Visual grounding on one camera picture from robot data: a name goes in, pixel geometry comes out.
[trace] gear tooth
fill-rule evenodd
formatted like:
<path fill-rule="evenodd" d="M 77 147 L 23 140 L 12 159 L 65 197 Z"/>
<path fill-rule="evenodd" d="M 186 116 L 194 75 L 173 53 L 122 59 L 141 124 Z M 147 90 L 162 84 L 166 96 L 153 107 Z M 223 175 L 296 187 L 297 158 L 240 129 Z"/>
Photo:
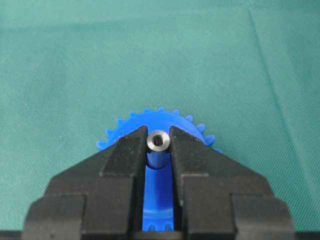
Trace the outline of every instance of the gear tooth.
<path fill-rule="evenodd" d="M 192 120 L 194 117 L 192 115 L 186 116 L 185 119 L 187 119 L 190 123 L 192 123 Z"/>
<path fill-rule="evenodd" d="M 211 146 L 214 144 L 216 137 L 214 135 L 209 135 L 204 137 L 205 145 Z"/>
<path fill-rule="evenodd" d="M 221 148 L 213 148 L 214 150 L 216 150 L 218 153 L 222 154 L 222 149 Z"/>
<path fill-rule="evenodd" d="M 156 231 L 155 225 L 150 225 L 148 228 L 148 232 L 155 232 L 155 231 Z"/>
<path fill-rule="evenodd" d="M 200 131 L 200 133 L 203 134 L 206 128 L 206 125 L 204 123 L 200 123 L 199 125 L 196 126 L 196 128 Z"/>
<path fill-rule="evenodd" d="M 107 141 L 97 141 L 96 146 L 98 147 L 99 151 L 102 151 L 103 149 L 106 149 L 108 147 Z"/>
<path fill-rule="evenodd" d="M 164 229 L 165 229 L 166 232 L 172 232 L 173 231 L 173 229 L 172 229 L 170 224 L 166 224 Z"/>
<path fill-rule="evenodd" d="M 105 132 L 105 135 L 106 135 L 108 138 L 110 138 L 110 137 L 113 135 L 113 133 L 114 133 L 114 131 L 113 131 L 112 129 L 110 129 L 110 128 L 107 128 L 104 132 Z"/>
<path fill-rule="evenodd" d="M 177 115 L 179 115 L 179 109 L 175 109 L 175 110 L 173 110 L 173 111 L 172 111 L 172 113 L 173 113 L 173 114 L 177 114 Z"/>
<path fill-rule="evenodd" d="M 118 127 L 121 126 L 123 122 L 124 122 L 124 121 L 123 121 L 121 118 L 118 118 L 118 119 L 116 120 L 116 123 L 117 123 Z"/>

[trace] plastic gear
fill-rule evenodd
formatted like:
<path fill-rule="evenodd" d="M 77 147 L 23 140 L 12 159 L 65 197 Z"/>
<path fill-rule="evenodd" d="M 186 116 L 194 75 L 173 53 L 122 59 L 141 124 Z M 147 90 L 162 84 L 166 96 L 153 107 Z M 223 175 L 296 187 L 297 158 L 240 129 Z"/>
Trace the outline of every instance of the plastic gear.
<path fill-rule="evenodd" d="M 155 130 L 162 130 L 169 134 L 170 127 L 176 126 L 187 133 L 197 137 L 207 146 L 212 146 L 215 141 L 214 135 L 203 136 L 205 124 L 195 126 L 193 116 L 180 116 L 179 110 L 167 112 L 163 107 L 158 111 L 150 111 L 145 108 L 142 113 L 130 113 L 127 120 L 118 119 L 116 129 L 106 129 L 107 141 L 98 141 L 97 147 L 101 151 L 113 145 L 119 138 L 131 133 L 141 126 L 147 126 L 148 134 Z M 173 231 L 173 196 L 172 196 L 172 176 L 170 155 L 167 154 L 168 164 L 162 169 L 152 169 L 145 167 L 145 189 L 143 203 L 143 231 Z"/>

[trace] blue gear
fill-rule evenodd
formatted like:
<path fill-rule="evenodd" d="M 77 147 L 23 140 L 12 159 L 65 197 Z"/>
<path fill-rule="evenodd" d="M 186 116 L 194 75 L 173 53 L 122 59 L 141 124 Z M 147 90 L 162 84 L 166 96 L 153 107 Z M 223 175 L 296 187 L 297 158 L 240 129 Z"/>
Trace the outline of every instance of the blue gear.
<path fill-rule="evenodd" d="M 127 120 L 118 119 L 117 128 L 106 129 L 105 134 L 107 141 L 98 141 L 97 147 L 101 151 L 113 145 L 119 138 L 131 133 L 141 126 L 147 126 L 148 134 L 155 130 L 162 130 L 169 134 L 170 127 L 176 126 L 189 134 L 200 139 L 207 146 L 211 146 L 215 141 L 215 136 L 203 136 L 205 125 L 197 126 L 192 124 L 193 117 L 189 115 L 182 117 L 179 115 L 179 110 L 167 112 L 163 107 L 158 111 L 150 111 L 145 108 L 143 113 L 130 113 L 130 118 Z M 219 148 L 214 148 L 218 152 L 222 152 Z M 162 169 L 152 169 L 145 167 L 145 189 L 143 203 L 143 231 L 173 231 L 174 230 L 174 215 L 173 215 L 173 194 L 172 194 L 172 176 L 171 163 Z"/>

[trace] metal pin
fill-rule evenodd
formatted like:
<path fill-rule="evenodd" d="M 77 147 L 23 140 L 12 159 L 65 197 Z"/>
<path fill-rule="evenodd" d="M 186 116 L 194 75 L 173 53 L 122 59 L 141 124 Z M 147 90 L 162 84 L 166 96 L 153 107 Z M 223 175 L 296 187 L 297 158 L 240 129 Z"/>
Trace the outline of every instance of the metal pin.
<path fill-rule="evenodd" d="M 170 137 L 165 131 L 156 130 L 147 137 L 146 144 L 151 151 L 164 152 L 170 145 Z"/>

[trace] green cloth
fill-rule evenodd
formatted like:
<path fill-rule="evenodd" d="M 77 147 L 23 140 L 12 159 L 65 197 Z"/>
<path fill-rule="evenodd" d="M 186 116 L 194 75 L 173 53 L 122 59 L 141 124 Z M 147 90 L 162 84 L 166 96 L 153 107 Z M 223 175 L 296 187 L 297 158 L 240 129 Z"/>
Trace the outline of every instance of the green cloth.
<path fill-rule="evenodd" d="M 205 123 L 320 230 L 320 1 L 0 1 L 0 229 L 144 107 Z"/>

